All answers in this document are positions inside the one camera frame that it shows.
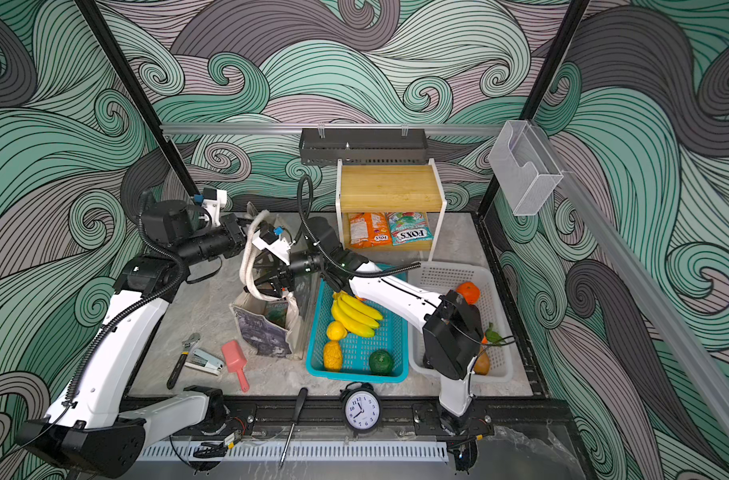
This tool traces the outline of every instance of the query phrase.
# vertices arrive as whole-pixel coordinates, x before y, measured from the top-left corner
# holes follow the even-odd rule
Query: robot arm
[[[212,202],[213,205],[200,210],[212,209],[217,216],[216,207],[222,206],[221,202],[217,196]],[[142,216],[148,236],[168,250],[175,250],[187,266],[221,254],[234,256],[244,250],[246,237],[242,227],[248,221],[237,219],[234,214],[220,215],[217,223],[216,217],[212,218],[207,230],[195,231],[188,220],[191,209],[185,202],[176,203],[176,200],[148,208]],[[378,272],[379,268],[363,256],[343,249],[324,218],[315,217],[308,223],[321,240],[301,252],[290,254],[290,245],[284,238],[274,239],[270,234],[253,236],[254,246],[281,259],[255,285],[268,285],[259,290],[280,297],[283,289],[294,289],[296,276],[319,271],[336,290],[373,300],[405,318],[423,332],[427,357],[441,374],[439,402],[442,415],[448,419],[447,429],[461,431],[471,403],[469,371],[479,350],[477,342],[482,338],[479,313],[453,291],[441,295],[419,289],[395,276],[363,278],[346,274],[326,260],[320,249],[332,252],[336,263],[345,264],[359,274]],[[116,294],[103,325],[109,325],[118,312],[139,299],[159,292],[175,276],[175,269],[172,260],[153,255],[130,260],[114,286]],[[64,402],[67,398],[64,390],[48,408],[45,418],[22,425],[16,442],[53,466],[117,478],[129,469],[145,446],[187,426],[207,422],[220,425],[224,413],[222,402],[216,398],[222,392],[204,387],[190,387],[150,407],[119,413],[131,372],[176,290],[173,288],[140,306],[116,324],[116,329],[105,336],[92,354],[72,400]]]
[[[218,209],[207,205],[207,200],[204,204],[208,207],[204,210],[212,209],[216,216],[210,213],[212,225],[197,231],[188,217],[192,206],[186,202],[168,200],[150,206],[142,214],[146,234],[183,259],[184,278],[188,266],[219,255],[235,256],[244,250],[244,221],[235,214],[219,215],[222,202],[218,202]],[[158,295],[176,273],[175,261],[153,253],[130,260],[114,284],[115,294],[102,329],[139,300]],[[25,445],[53,466],[117,478],[129,469],[144,447],[187,426],[222,422],[222,412],[218,410],[222,403],[213,401],[222,393],[204,387],[190,387],[147,408],[119,412],[132,370],[172,302],[177,286],[168,290],[116,324],[92,352],[73,399],[66,400],[64,389],[44,418],[24,422],[16,435],[19,445]]]
[[[255,247],[270,252],[277,259],[288,258],[276,260],[273,269],[254,281],[258,291],[279,298],[283,290],[292,291],[295,277],[320,272],[334,290],[345,290],[377,302],[407,320],[422,332],[427,359],[441,374],[439,403],[449,414],[447,429],[462,431],[471,404],[470,371],[484,335],[478,310],[467,305],[463,296],[452,290],[441,295],[388,274],[360,276],[381,269],[362,255],[344,249],[325,218],[315,216],[305,223],[312,231],[312,235],[308,232],[304,235],[309,248],[289,255],[276,255],[276,250],[289,249],[289,246],[279,244],[279,238],[256,242],[253,237]],[[263,226],[262,230],[268,230],[268,227]],[[335,264],[346,265],[348,273]]]

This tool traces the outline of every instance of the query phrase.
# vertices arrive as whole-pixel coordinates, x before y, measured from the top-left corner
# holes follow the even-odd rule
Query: blue plastic basket
[[[405,280],[406,274],[396,276]],[[328,372],[324,369],[322,352],[324,345],[329,341],[327,326],[334,320],[330,312],[333,302],[332,293],[333,290],[330,286],[322,280],[314,313],[312,336],[308,341],[308,351],[306,352],[306,370],[313,376],[347,382],[398,383],[406,379],[409,370],[408,323],[378,303],[370,301],[366,303],[383,314],[383,320],[379,321],[381,326],[375,329],[375,336],[365,339],[349,333],[340,341],[340,349],[343,351],[343,368],[340,369],[340,372]],[[394,369],[391,370],[389,376],[371,373],[370,354],[376,350],[386,350],[394,359]]]

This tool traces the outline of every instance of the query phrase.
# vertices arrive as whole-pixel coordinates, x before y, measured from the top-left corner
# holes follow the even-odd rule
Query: gray marble surface
[[[328,217],[330,224],[335,227],[334,214],[314,215]],[[432,229],[435,228],[436,215],[429,214],[429,220]],[[279,214],[278,224],[287,226],[295,235],[300,221],[297,214]],[[376,262],[400,264],[410,260],[427,260],[427,253],[372,253],[368,257]],[[434,260],[487,267],[485,254],[469,214],[445,215]],[[254,396],[294,396],[305,386],[314,396],[337,396],[339,390],[345,387],[347,382],[309,374],[305,360],[257,356],[254,349],[242,340],[234,315],[229,309],[229,304],[242,292],[243,285],[239,281],[241,263],[241,255],[224,260],[223,268],[212,279],[194,285],[183,284],[180,287],[132,384],[129,391],[131,396],[169,395],[179,393],[189,385],[217,387],[226,395]],[[196,265],[192,268],[192,278],[207,274],[217,266],[217,260]],[[313,315],[306,320],[313,321]],[[199,346],[219,358],[222,358],[220,348],[223,344],[231,340],[240,343],[248,359],[244,373],[250,389],[246,394],[242,393],[236,374],[225,369],[220,376],[213,376],[184,368],[176,387],[173,390],[167,389],[166,382],[180,355],[181,342],[194,332],[199,332],[202,336]],[[512,348],[512,356],[513,379],[510,382],[474,384],[473,391],[484,396],[531,396],[532,390],[516,348]],[[376,390],[382,396],[436,396],[439,394],[439,382],[411,369],[408,378],[403,382],[382,383],[377,385]]]

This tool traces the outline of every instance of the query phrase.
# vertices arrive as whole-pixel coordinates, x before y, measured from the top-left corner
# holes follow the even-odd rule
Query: wall
[[[591,14],[536,122],[729,377],[729,2]],[[571,202],[495,207],[547,383],[600,478],[729,478],[729,440]]]
[[[100,5],[162,122],[499,124],[519,116],[567,10],[566,0]],[[176,141],[194,180],[228,190],[230,208],[296,210],[304,172],[313,207],[334,208],[334,168],[302,166],[298,136]],[[452,210],[476,210],[493,141],[431,139]]]
[[[139,252],[139,192],[182,197],[168,171],[73,1],[0,1],[0,456],[60,394]],[[0,478],[16,471],[65,476],[22,454]]]

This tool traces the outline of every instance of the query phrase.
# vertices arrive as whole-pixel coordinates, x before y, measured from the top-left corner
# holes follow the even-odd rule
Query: banana
[[[346,327],[346,330],[350,331],[351,333],[363,336],[365,338],[375,336],[375,331],[372,330],[369,326],[362,325],[360,322],[357,322],[350,316],[341,312],[337,302],[332,304],[330,312],[332,312],[332,318],[336,319],[340,323],[343,323],[343,326]]]
[[[351,307],[348,303],[340,300],[340,297],[335,301],[340,307],[340,311],[350,316],[352,319],[360,322],[363,325],[369,326],[371,329],[377,329],[380,325],[371,316],[367,316],[364,313]]]
[[[340,295],[338,295],[339,300],[343,300],[344,302],[348,303],[348,305],[356,309],[365,315],[369,316],[370,318],[374,318],[376,320],[383,320],[383,314],[378,312],[376,309],[369,305],[365,305],[364,303],[360,302],[359,300],[355,299],[353,296],[349,295],[345,292],[340,292]]]

